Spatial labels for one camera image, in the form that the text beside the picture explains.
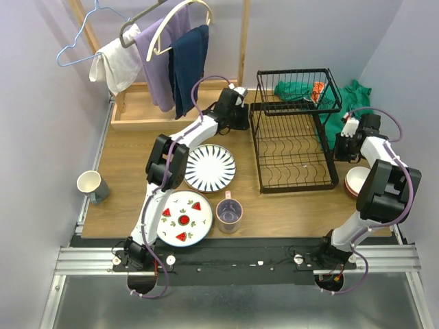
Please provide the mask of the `white bowl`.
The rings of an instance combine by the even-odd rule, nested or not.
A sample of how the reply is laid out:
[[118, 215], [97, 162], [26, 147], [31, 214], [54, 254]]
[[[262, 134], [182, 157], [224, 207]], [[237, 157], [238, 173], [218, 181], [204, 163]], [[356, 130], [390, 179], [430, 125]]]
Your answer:
[[351, 192], [358, 195], [369, 173], [369, 168], [354, 167], [346, 174], [345, 185], [350, 189]]

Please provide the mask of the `black wire dish rack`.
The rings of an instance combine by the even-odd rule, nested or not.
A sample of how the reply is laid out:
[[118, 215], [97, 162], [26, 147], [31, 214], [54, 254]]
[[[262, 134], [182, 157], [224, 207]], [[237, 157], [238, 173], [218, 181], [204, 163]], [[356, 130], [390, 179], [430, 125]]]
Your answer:
[[[274, 94], [280, 82], [324, 82], [323, 96], [283, 101]], [[324, 191], [339, 182], [319, 114], [338, 113], [341, 95], [329, 69], [285, 69], [257, 72], [250, 127], [261, 193]]]

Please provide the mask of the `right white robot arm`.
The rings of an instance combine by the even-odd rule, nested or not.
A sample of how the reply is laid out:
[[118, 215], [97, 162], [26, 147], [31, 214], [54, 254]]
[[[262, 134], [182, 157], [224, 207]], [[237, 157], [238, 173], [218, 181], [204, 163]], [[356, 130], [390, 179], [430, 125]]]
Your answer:
[[408, 167], [380, 133], [381, 117], [366, 113], [359, 119], [348, 113], [336, 135], [334, 157], [339, 161], [365, 159], [370, 165], [360, 188], [356, 211], [340, 227], [324, 236], [316, 250], [316, 262], [325, 269], [345, 265], [355, 246], [381, 228], [407, 219], [416, 195], [421, 172]]

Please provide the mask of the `grey ceramic mug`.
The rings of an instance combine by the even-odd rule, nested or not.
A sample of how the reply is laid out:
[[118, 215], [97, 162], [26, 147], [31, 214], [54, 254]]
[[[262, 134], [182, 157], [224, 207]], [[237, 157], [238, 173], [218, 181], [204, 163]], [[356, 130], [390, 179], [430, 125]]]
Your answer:
[[110, 195], [109, 186], [97, 171], [85, 171], [77, 178], [76, 185], [92, 204], [100, 204]]

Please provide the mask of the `pink ceramic mug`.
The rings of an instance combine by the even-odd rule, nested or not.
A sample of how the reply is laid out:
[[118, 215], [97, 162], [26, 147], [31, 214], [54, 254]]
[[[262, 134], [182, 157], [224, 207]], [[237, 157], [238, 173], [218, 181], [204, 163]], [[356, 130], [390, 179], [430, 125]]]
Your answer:
[[233, 234], [240, 228], [243, 217], [242, 205], [226, 191], [225, 197], [215, 209], [215, 220], [218, 229], [226, 234]]

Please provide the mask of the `orange bowl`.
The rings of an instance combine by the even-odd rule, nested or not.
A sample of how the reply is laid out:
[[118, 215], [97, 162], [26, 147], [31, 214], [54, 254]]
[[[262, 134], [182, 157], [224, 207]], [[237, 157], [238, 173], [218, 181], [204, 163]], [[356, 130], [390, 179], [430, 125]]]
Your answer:
[[356, 194], [354, 191], [352, 191], [348, 185], [346, 185], [346, 184], [344, 185], [344, 190], [349, 197], [351, 197], [353, 199], [358, 198], [358, 194]]

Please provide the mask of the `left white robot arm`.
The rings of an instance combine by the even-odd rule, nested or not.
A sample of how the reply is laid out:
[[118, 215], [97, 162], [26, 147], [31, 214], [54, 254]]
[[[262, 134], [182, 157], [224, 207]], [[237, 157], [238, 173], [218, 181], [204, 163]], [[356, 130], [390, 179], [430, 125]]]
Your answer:
[[210, 108], [199, 111], [193, 123], [171, 136], [161, 134], [155, 140], [145, 168], [145, 201], [123, 244], [124, 255], [136, 270], [146, 270], [153, 260], [161, 261], [153, 251], [158, 223], [167, 200], [184, 179], [189, 152], [242, 118], [247, 93], [244, 87], [224, 88], [219, 99]]

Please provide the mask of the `blue striped white plate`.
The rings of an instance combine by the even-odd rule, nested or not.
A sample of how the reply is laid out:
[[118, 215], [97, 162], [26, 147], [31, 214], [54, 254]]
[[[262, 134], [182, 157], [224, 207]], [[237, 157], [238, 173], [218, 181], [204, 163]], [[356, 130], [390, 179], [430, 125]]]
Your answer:
[[200, 145], [189, 152], [185, 182], [199, 192], [214, 193], [232, 182], [236, 170], [235, 158], [226, 148]]

